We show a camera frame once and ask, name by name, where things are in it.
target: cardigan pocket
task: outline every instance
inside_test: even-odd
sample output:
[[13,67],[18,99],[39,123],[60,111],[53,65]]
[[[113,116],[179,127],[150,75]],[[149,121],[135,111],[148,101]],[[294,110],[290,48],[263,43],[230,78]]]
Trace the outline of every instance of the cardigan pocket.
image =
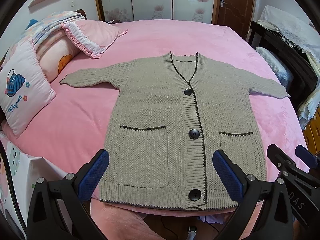
[[[245,174],[250,174],[253,171],[249,169],[252,163],[255,162],[256,152],[254,150],[254,136],[252,132],[248,133],[225,133],[219,132],[220,149],[228,156],[234,163],[238,164]],[[222,182],[219,182],[219,189],[226,190]]]
[[120,126],[114,183],[143,188],[168,185],[167,127]]

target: metal screw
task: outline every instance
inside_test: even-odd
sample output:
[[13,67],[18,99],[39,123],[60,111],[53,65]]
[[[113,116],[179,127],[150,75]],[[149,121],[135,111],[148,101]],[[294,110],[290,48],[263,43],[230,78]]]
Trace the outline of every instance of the metal screw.
[[280,185],[284,184],[284,180],[281,179],[281,178],[277,179],[277,181],[278,181],[278,183],[279,183]]
[[248,180],[250,180],[250,181],[254,181],[254,180],[256,179],[256,177],[255,177],[254,175],[252,175],[252,174],[249,174],[249,175],[247,176],[247,178],[248,178]]
[[44,178],[40,177],[40,178],[37,180],[37,183],[38,183],[38,184],[41,184],[42,182],[44,182]]
[[73,173],[68,173],[67,175],[66,175],[66,179],[67,180],[71,180],[71,179],[73,179],[74,178],[74,174]]

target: white wall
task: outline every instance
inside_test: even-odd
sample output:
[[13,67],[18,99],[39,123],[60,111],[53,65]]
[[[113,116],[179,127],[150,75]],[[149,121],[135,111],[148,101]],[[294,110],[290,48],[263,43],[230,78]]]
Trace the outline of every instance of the white wall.
[[[25,30],[31,19],[41,20],[47,15],[57,11],[83,9],[88,19],[99,20],[95,0],[46,0],[29,9],[28,5],[31,1],[32,0],[27,0],[20,8],[1,36],[0,59],[7,52],[14,40]],[[74,7],[71,7],[71,1],[74,2]]]
[[286,11],[306,23],[310,22],[308,16],[295,0],[257,0],[256,9],[253,16],[254,21],[260,18],[262,11],[266,5],[271,5],[280,10]]

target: pastel floral blanket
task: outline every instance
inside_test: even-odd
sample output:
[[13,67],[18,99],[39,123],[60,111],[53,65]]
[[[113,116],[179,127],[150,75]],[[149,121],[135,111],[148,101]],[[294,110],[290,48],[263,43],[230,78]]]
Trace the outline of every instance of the pastel floral blanket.
[[31,36],[35,50],[37,50],[50,34],[62,29],[61,26],[63,23],[74,22],[80,19],[84,19],[84,17],[78,12],[63,11],[52,13],[41,21],[33,24],[10,46],[2,66],[4,66],[13,55],[19,41]]

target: door handle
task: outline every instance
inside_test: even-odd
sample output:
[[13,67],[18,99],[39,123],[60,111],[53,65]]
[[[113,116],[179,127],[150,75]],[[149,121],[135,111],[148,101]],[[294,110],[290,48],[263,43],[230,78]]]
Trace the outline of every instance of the door handle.
[[223,7],[223,4],[227,4],[224,0],[221,0],[221,7]]

